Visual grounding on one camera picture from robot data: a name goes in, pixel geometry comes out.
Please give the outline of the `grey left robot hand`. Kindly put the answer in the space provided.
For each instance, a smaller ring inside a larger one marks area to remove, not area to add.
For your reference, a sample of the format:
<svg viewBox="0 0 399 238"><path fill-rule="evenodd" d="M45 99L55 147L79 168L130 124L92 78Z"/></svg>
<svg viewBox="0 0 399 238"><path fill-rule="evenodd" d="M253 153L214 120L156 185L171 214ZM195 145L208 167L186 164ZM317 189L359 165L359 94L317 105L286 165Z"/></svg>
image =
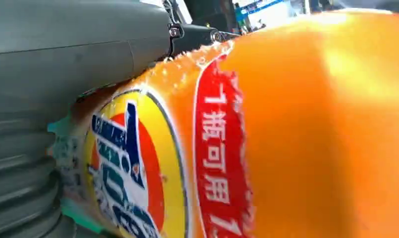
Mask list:
<svg viewBox="0 0 399 238"><path fill-rule="evenodd" d="M53 113L152 62L234 33L176 23L148 0L0 0L0 114Z"/></svg>

